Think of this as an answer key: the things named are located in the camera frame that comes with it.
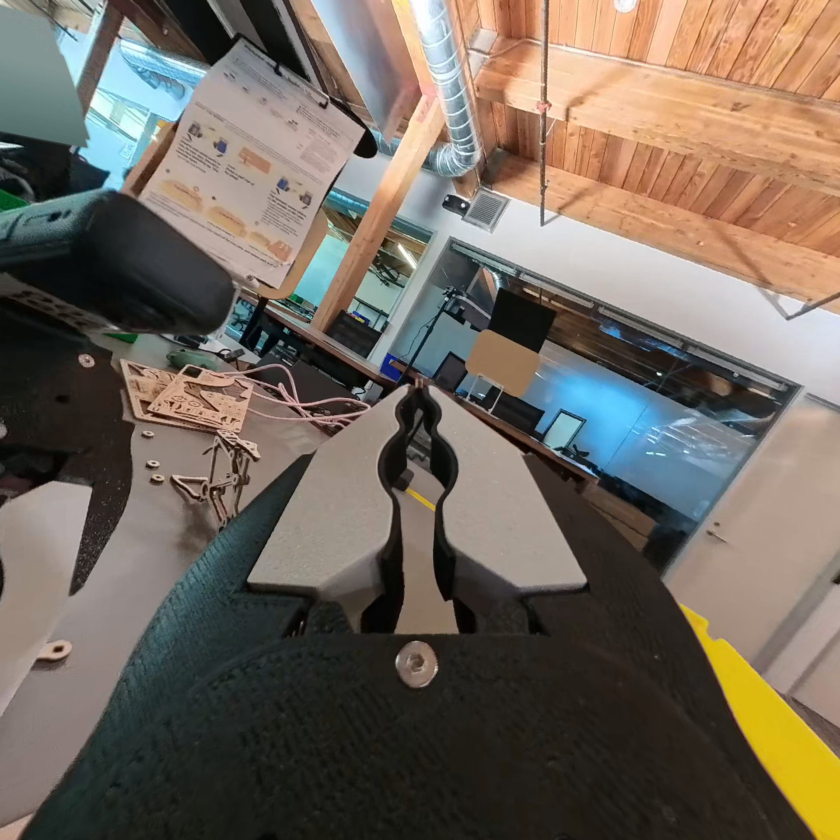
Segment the hanging threaded rod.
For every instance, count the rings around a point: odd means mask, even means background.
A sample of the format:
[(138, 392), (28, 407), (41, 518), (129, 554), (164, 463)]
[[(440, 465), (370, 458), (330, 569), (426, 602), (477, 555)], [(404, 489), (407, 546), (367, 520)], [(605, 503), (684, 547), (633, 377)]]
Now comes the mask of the hanging threaded rod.
[(549, 121), (552, 102), (550, 101), (550, 45), (552, 24), (552, 5), (560, 2), (542, 1), (541, 5), (541, 29), (540, 29), (540, 64), (539, 64), (539, 100), (537, 112), (539, 115), (539, 226), (542, 228), (546, 221), (546, 195), (548, 190), (547, 168), (548, 168), (548, 139)]

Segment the grey rectangular duct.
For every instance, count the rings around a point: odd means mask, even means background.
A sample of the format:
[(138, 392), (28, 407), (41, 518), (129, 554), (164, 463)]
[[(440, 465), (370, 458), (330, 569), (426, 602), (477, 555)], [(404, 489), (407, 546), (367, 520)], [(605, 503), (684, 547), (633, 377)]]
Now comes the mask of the grey rectangular duct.
[(312, 4), (379, 134), (393, 141), (422, 94), (392, 2)]

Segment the lattice-cut wooden sheet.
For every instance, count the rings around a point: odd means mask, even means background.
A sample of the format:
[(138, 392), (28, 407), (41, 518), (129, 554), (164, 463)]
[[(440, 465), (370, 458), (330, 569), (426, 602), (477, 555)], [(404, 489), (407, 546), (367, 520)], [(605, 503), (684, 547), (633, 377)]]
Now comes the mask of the lattice-cut wooden sheet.
[(1, 275), (1, 299), (13, 301), (34, 312), (53, 318), (80, 333), (105, 333), (111, 324), (46, 291), (32, 287), (7, 273)]

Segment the wooden support post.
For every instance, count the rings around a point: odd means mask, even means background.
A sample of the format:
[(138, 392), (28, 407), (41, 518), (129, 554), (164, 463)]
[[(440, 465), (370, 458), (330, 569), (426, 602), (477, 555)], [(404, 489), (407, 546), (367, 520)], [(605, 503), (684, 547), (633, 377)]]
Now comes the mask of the wooden support post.
[(313, 329), (326, 332), (351, 304), (444, 126), (437, 97), (424, 94), (311, 321)]

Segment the wooden clipboard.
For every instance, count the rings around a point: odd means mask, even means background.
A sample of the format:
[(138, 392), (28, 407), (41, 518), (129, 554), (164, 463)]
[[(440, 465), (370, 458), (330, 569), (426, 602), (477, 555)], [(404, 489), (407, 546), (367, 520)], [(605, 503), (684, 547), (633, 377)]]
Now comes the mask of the wooden clipboard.
[[(140, 198), (143, 189), (150, 181), (153, 173), (163, 160), (166, 152), (172, 145), (176, 133), (176, 122), (158, 120), (154, 129), (153, 137), (145, 148), (139, 160), (131, 167), (124, 177), (120, 192), (133, 198)], [(323, 209), (319, 209), (307, 236), (305, 237), (301, 250), (290, 266), (285, 279), (278, 287), (268, 286), (256, 278), (246, 278), (234, 272), (230, 267), (227, 271), (242, 289), (253, 292), (259, 298), (279, 300), (288, 298), (298, 286), (300, 279), (314, 259), (322, 241), (328, 234), (329, 221)]]

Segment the tan sign board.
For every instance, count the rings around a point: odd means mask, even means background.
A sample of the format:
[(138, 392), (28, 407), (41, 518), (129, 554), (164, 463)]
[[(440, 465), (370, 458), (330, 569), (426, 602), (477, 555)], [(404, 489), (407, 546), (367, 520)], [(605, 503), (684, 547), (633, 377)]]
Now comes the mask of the tan sign board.
[(522, 397), (539, 364), (537, 351), (487, 329), (478, 333), (465, 369), (469, 375), (482, 378), (511, 396)]

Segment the laser-cut wooden parts sheet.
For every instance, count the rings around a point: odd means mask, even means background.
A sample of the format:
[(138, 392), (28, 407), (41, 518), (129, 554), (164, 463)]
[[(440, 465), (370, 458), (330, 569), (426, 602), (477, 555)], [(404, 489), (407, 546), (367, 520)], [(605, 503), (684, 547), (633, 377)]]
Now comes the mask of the laser-cut wooden parts sheet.
[(151, 411), (152, 403), (174, 381), (174, 373), (125, 359), (120, 361), (120, 367), (129, 404), (137, 420), (149, 424), (200, 429), (194, 423), (156, 415)]
[(248, 379), (189, 364), (153, 399), (149, 411), (155, 417), (238, 434), (254, 389)]

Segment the wall vent grille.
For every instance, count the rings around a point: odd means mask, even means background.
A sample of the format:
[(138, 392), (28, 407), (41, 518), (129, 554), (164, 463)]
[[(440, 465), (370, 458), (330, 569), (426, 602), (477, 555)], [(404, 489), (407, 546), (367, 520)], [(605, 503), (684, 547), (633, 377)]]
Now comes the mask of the wall vent grille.
[(493, 233), (508, 208), (510, 198), (485, 187), (473, 196), (463, 221), (486, 233)]

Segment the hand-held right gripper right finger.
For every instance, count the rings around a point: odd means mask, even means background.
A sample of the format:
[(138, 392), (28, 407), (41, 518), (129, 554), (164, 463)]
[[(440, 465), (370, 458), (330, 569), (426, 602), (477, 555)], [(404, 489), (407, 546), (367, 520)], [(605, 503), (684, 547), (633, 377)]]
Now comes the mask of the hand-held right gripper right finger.
[(587, 578), (522, 451), (436, 386), (420, 389), (430, 467), (443, 488), (434, 573), (461, 634), (502, 604), (584, 592)]

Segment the silver round ventilation duct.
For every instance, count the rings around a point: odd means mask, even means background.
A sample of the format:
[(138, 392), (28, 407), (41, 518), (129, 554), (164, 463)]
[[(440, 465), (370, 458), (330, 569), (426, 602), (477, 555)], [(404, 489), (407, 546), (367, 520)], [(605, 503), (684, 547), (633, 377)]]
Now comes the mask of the silver round ventilation duct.
[(454, 180), (474, 170), (484, 154), (466, 36), (456, 2), (410, 1), (408, 6), (449, 135), (447, 143), (433, 147), (427, 162), (433, 172)]

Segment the white-screen computer monitor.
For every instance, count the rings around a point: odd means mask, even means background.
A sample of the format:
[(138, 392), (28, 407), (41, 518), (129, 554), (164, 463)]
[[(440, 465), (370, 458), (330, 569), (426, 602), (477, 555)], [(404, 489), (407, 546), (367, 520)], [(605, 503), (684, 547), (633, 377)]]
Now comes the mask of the white-screen computer monitor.
[(569, 448), (585, 423), (581, 416), (559, 410), (542, 435), (542, 445), (553, 451)]

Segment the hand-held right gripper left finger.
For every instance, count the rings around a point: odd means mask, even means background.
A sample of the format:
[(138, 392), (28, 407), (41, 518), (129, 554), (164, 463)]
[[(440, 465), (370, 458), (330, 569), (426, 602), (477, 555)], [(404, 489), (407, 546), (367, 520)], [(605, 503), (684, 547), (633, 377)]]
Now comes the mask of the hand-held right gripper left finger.
[(248, 587), (336, 602), (351, 626), (392, 633), (404, 603), (401, 508), (414, 390), (397, 387), (312, 455)]

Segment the assembled wooden linkage model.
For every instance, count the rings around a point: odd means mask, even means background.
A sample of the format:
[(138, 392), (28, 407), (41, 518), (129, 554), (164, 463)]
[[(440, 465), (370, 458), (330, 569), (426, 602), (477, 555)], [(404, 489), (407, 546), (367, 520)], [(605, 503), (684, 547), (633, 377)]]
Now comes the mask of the assembled wooden linkage model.
[(204, 454), (211, 456), (208, 476), (172, 475), (170, 482), (185, 499), (207, 504), (221, 532), (238, 516), (250, 467), (261, 460), (261, 454), (257, 444), (224, 430), (216, 432)]

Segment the green plastic bin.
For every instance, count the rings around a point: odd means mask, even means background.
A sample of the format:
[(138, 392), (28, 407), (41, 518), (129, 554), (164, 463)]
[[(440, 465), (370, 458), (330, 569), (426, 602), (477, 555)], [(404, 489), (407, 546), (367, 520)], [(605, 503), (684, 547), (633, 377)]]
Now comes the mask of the green plastic bin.
[(140, 302), (131, 298), (128, 250), (118, 245), (139, 206), (112, 190), (27, 203), (2, 184), (2, 273), (108, 321), (106, 332), (82, 333), (17, 303), (2, 308), (82, 334), (143, 333)]

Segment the yellow plastic bin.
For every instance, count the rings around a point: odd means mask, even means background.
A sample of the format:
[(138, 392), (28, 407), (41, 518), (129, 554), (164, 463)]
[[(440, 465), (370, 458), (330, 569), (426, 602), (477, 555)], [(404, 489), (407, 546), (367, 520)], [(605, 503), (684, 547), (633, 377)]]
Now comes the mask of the yellow plastic bin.
[(839, 838), (839, 759), (706, 618), (682, 605), (763, 768), (818, 839)]

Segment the black flat panel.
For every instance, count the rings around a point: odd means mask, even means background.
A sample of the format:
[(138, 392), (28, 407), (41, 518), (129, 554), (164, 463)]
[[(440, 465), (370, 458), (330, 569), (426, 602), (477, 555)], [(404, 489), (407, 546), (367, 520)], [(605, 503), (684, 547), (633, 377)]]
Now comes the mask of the black flat panel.
[(555, 310), (528, 296), (500, 288), (486, 329), (540, 354), (555, 318)]

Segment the printed instruction sheet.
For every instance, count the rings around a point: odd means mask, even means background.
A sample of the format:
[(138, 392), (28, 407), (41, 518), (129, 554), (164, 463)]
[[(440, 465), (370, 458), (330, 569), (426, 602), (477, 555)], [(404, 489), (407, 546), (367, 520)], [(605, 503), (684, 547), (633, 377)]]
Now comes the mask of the printed instruction sheet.
[(236, 278), (279, 289), (365, 131), (240, 35), (195, 87), (140, 200)]

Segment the grey door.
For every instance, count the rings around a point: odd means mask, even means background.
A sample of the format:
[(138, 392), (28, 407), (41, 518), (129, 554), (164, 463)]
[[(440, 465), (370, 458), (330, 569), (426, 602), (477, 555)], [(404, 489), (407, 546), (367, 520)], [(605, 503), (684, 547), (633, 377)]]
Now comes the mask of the grey door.
[(838, 726), (838, 552), (838, 405), (803, 395), (665, 582), (773, 688)]

